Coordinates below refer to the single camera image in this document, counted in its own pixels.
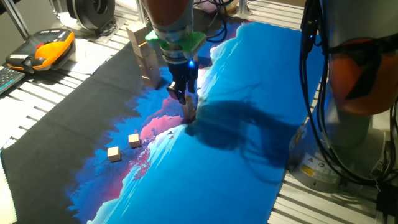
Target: blue led light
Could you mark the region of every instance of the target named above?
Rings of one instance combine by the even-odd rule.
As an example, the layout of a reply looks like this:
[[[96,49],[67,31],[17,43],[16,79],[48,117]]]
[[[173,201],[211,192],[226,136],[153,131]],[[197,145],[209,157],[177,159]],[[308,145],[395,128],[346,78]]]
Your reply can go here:
[[[195,66],[195,63],[193,62],[193,60],[191,60],[191,61],[189,61],[189,67],[194,67]]]

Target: black cloth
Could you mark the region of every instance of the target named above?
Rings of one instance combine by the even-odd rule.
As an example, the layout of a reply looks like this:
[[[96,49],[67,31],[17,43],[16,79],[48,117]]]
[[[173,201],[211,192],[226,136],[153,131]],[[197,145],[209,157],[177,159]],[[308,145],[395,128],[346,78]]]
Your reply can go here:
[[[212,17],[194,11],[194,30],[204,30]],[[216,20],[209,34],[220,28],[221,21]],[[166,66],[159,51],[157,58],[160,66]],[[76,173],[96,148],[105,150],[106,142],[98,141],[114,128],[112,119],[139,116],[126,102],[143,88],[141,70],[128,43],[2,152],[18,223],[79,223],[68,210],[72,202],[65,187],[77,184]]]

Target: warning sticker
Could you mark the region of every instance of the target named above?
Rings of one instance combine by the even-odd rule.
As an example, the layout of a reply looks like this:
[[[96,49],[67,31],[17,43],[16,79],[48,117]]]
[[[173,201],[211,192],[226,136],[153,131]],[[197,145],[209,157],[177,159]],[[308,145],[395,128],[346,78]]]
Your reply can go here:
[[[340,180],[340,177],[328,166],[328,164],[326,164],[326,162],[323,162],[314,156],[310,156],[307,153],[303,158],[300,169],[309,176],[323,182],[334,184]]]
[[[318,159],[308,155],[307,153],[304,156],[303,164],[309,166],[311,169],[315,169],[318,164]]]
[[[309,167],[309,166],[307,166],[307,165],[305,165],[305,164],[303,164],[302,166],[301,166],[301,170],[304,172],[304,173],[306,173],[306,174],[308,174],[308,175],[310,175],[310,176],[312,176],[313,175],[313,173],[314,173],[314,169],[312,169],[311,167]]]

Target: yellow label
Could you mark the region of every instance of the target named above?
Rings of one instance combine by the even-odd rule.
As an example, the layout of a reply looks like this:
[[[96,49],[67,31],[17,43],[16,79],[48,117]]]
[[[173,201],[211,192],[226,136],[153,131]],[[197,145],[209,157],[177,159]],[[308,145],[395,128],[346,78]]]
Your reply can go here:
[[[312,176],[313,173],[314,173],[314,169],[312,169],[311,167],[309,167],[309,166],[307,166],[307,165],[305,165],[305,164],[303,164],[303,165],[301,166],[301,170],[302,170],[304,173],[306,173],[306,174],[308,174],[308,175],[310,175],[310,176]]]

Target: blue mat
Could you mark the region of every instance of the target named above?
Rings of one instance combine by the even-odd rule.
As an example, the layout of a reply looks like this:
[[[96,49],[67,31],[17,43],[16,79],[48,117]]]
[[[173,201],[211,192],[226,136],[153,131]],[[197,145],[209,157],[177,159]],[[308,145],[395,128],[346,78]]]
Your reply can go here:
[[[300,35],[250,22],[239,26],[235,38],[213,48],[206,44],[200,56],[210,51],[213,65],[200,72],[192,124],[181,124],[179,105],[165,87],[132,99],[141,118],[120,120],[105,145],[126,152],[125,164],[112,164],[112,174],[103,174],[109,166],[99,161],[106,160],[106,151],[97,150],[76,176],[79,188],[66,190],[74,203],[70,210],[77,210],[82,222],[92,220],[88,223],[265,223],[290,138],[307,115],[299,80]],[[315,48],[308,59],[310,96],[320,81],[322,58]],[[171,78],[166,68],[163,73]],[[132,130],[144,143],[139,154],[129,155],[124,149]],[[123,186],[92,219],[87,201],[101,197],[107,176]]]

